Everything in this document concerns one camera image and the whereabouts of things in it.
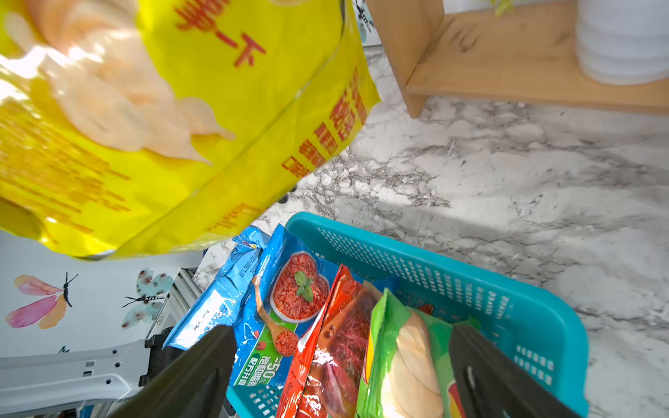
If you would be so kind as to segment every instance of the blue food package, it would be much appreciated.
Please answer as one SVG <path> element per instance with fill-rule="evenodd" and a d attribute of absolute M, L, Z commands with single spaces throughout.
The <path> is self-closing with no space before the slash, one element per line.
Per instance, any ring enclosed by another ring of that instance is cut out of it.
<path fill-rule="evenodd" d="M 256 275 L 264 307 L 279 325 L 297 334 L 299 351 L 321 316 L 338 269 L 339 265 L 318 257 L 281 225 L 263 251 Z M 283 357 L 274 346 L 270 330 L 256 312 L 252 285 L 244 296 L 234 332 L 237 355 L 230 384 L 283 385 L 292 356 Z"/>
<path fill-rule="evenodd" d="M 253 278 L 270 236 L 257 227 L 234 237 L 237 243 L 216 278 L 186 315 L 172 329 L 164 347 L 188 350 L 214 326 L 231 326 L 240 313 L 242 300 Z"/>

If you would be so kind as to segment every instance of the meat image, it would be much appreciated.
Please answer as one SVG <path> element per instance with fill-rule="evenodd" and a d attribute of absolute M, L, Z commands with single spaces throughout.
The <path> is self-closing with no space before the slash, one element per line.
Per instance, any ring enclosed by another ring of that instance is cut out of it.
<path fill-rule="evenodd" d="M 376 298 L 362 285 L 355 298 L 323 326 L 298 417 L 355 416 Z"/>
<path fill-rule="evenodd" d="M 297 282 L 299 274 L 306 280 L 303 286 Z M 300 289 L 307 287 L 309 294 L 301 296 Z M 307 253 L 297 253 L 291 255 L 276 280 L 272 307 L 289 320 L 304 320 L 314 316 L 325 305 L 329 291 L 328 282 L 318 274 L 316 260 Z"/>

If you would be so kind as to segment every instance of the chip bag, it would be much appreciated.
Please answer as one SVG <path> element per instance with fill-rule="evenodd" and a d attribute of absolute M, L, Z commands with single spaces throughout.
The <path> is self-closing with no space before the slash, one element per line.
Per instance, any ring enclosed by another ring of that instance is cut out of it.
<path fill-rule="evenodd" d="M 475 318 L 461 324 L 481 328 Z M 464 418 L 448 352 L 452 331 L 386 289 L 372 311 L 357 417 Z"/>
<path fill-rule="evenodd" d="M 77 257 L 207 247 L 378 101 L 349 1 L 2 1 L 0 229 Z"/>

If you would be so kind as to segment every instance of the red food package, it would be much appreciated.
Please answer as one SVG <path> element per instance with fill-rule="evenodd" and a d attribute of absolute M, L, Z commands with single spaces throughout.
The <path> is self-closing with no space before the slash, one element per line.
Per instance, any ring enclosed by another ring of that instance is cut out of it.
<path fill-rule="evenodd" d="M 286 384 L 284 385 L 284 390 L 281 394 L 281 400 L 279 401 L 279 406 L 276 413 L 277 418 L 294 417 L 297 413 L 297 406 L 300 398 L 302 397 L 304 383 L 306 382 L 309 368 L 311 367 L 311 362 L 314 356 L 314 351 L 316 350 L 316 343 L 318 342 L 320 330 L 322 329 L 322 325 L 328 321 L 330 315 L 329 306 L 332 302 L 334 302 L 337 293 L 340 292 L 339 289 L 341 288 L 341 279 L 343 277 L 342 269 L 346 269 L 346 267 L 339 267 L 337 276 L 332 283 L 330 294 L 325 301 L 326 309 L 323 310 L 324 314 L 322 317 L 317 318 L 314 322 L 313 329 L 311 331 L 312 334 L 306 341 L 304 350 L 301 352 L 298 350 L 298 352 L 293 356 L 293 360 L 290 363 L 290 370 L 288 371 L 288 378 L 286 379 Z"/>
<path fill-rule="evenodd" d="M 335 284 L 299 400 L 299 418 L 355 416 L 369 322 L 378 297 L 356 282 L 345 266 L 339 268 Z"/>

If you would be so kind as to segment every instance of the yellow snack bag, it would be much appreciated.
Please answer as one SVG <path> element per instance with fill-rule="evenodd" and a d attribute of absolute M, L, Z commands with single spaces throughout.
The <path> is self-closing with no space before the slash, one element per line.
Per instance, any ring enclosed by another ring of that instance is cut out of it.
<path fill-rule="evenodd" d="M 346 0 L 0 3 L 0 228 L 76 257 L 205 248 L 379 96 Z"/>

